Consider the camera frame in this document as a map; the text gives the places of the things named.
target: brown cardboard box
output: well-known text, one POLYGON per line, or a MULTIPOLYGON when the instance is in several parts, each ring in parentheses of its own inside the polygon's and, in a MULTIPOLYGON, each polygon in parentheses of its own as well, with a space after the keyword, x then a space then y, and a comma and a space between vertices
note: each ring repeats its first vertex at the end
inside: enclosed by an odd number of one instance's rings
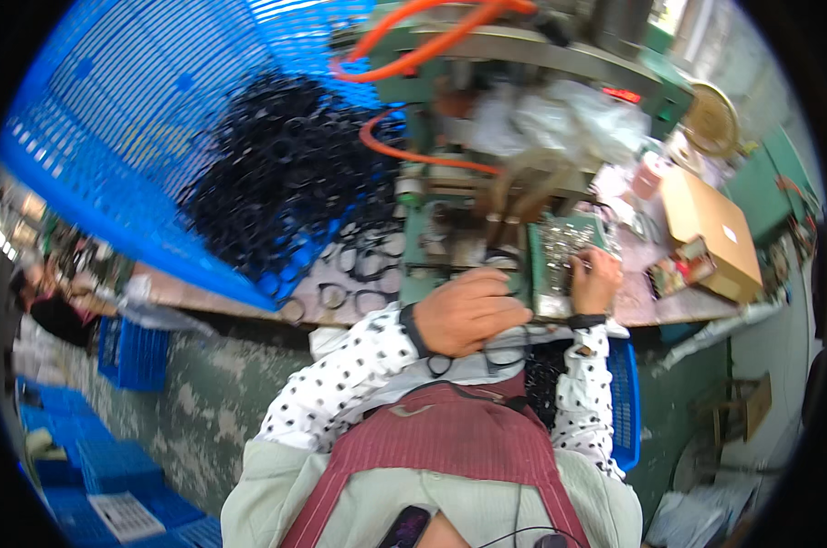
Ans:
POLYGON ((676 243, 702 235, 718 270, 700 285, 740 303, 751 302, 763 286, 745 215, 721 192, 682 168, 661 182, 666 221, 676 243))

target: worker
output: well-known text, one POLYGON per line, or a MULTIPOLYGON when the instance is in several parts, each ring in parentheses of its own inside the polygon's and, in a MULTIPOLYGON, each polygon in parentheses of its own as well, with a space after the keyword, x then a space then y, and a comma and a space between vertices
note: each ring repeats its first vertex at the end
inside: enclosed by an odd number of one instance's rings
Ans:
POLYGON ((85 295, 89 290, 62 287, 55 281, 56 270, 53 258, 48 258, 47 264, 34 260, 23 265, 8 284, 14 304, 48 333, 89 350, 101 316, 69 303, 70 298, 85 295))
POLYGON ((339 419, 416 360, 476 353, 529 322, 505 274, 470 270, 412 306, 368 314, 336 351, 292 374, 246 445, 222 509, 225 545, 638 547, 641 506, 611 457, 605 366, 620 265, 590 248, 573 269, 574 343, 552 432, 521 398, 523 372, 466 386, 439 379, 364 420, 339 419))

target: orange air tube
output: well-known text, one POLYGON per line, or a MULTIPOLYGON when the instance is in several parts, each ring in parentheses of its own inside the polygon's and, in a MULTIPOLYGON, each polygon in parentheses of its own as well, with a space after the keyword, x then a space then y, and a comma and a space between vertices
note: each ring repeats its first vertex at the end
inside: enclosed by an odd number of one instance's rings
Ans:
POLYGON ((394 109, 389 109, 386 112, 378 114, 368 120, 365 125, 362 126, 362 129, 359 130, 359 138, 362 139, 365 146, 378 153, 386 154, 387 156, 392 156, 394 158, 419 161, 427 164, 437 164, 439 166, 451 166, 452 168, 475 169, 491 175, 496 175, 499 173, 498 168, 487 166, 486 164, 477 164, 473 161, 463 161, 461 159, 438 158, 436 156, 427 156, 425 154, 409 153, 406 150, 389 147, 388 145, 384 145, 380 141, 376 140, 375 137, 371 135, 371 129, 373 129, 374 125, 386 116, 403 108, 404 107, 395 107, 394 109))
MULTIPOLYGON (((487 2, 488 0, 474 0, 475 2, 487 2)), ((377 23, 374 28, 369 30, 356 44, 353 48, 350 55, 347 57, 347 61, 354 61, 359 60, 364 55, 367 55, 368 52, 371 51, 372 48, 376 46, 376 43, 380 41, 380 38, 386 36, 386 32, 388 32, 397 22, 408 18, 409 16, 414 15, 420 11, 425 11, 434 6, 438 6, 441 4, 449 4, 455 2, 455 0, 411 0, 407 4, 404 4, 397 10, 387 14, 380 22, 377 23)), ((530 2, 529 0, 506 0, 506 7, 509 10, 518 11, 520 13, 525 14, 532 14, 535 13, 536 7, 535 4, 530 2)))
MULTIPOLYGON (((382 80, 390 76, 401 74, 404 70, 417 67, 421 63, 441 54, 453 46, 456 42, 463 39, 465 35, 471 32, 475 27, 485 25, 486 23, 493 21, 507 7, 511 5, 523 6, 522 0, 480 1, 483 1, 485 4, 477 7, 477 9, 466 15, 455 27, 453 27, 452 30, 444 32, 441 36, 436 36, 435 38, 430 39, 430 41, 426 42, 419 48, 413 50, 407 55, 404 55, 403 57, 398 58, 388 65, 384 65, 383 67, 376 68, 375 70, 370 70, 362 74, 350 74, 343 71, 337 60, 333 60, 331 63, 331 70, 334 73, 334 77, 344 82, 374 82, 375 80, 382 80)), ((405 16, 412 15, 418 11, 423 11, 429 7, 443 3, 444 2, 441 0, 413 0, 411 3, 398 8, 396 12, 393 12, 387 17, 391 17, 394 24, 405 16)), ((371 47, 374 47, 380 38, 382 38, 383 34, 388 30, 388 27, 384 27, 382 23, 383 22, 381 21, 381 24, 378 25, 378 27, 382 28, 383 31, 381 33, 372 31, 370 35, 366 37, 368 38, 368 43, 365 46, 368 47, 359 47, 356 45, 354 49, 355 54, 359 56, 364 55, 371 49, 371 47)))

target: white label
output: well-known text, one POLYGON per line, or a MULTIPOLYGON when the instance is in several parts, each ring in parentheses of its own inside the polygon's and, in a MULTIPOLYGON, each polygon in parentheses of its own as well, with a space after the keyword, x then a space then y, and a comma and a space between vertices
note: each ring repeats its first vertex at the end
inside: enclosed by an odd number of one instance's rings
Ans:
POLYGON ((721 227, 724 229, 724 235, 729 237, 736 244, 737 243, 737 235, 732 230, 727 228, 726 225, 721 225, 721 227))
POLYGON ((119 542, 152 537, 166 531, 164 525, 130 493, 89 495, 87 498, 119 542))

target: concrete floor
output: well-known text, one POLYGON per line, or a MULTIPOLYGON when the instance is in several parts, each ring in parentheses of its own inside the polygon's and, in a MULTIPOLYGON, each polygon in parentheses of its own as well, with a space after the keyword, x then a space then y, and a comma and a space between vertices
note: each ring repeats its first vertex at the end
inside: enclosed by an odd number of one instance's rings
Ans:
MULTIPOLYGON (((639 465, 627 479, 647 525, 671 482, 684 445, 698 428, 688 402, 726 378, 725 345, 694 354, 670 371, 639 357, 642 423, 639 465)), ((245 440, 309 354, 233 338, 173 337, 162 393, 120 391, 97 373, 97 359, 64 346, 70 383, 82 390, 116 437, 130 437, 166 470, 170 484, 213 516, 240 477, 245 440)))

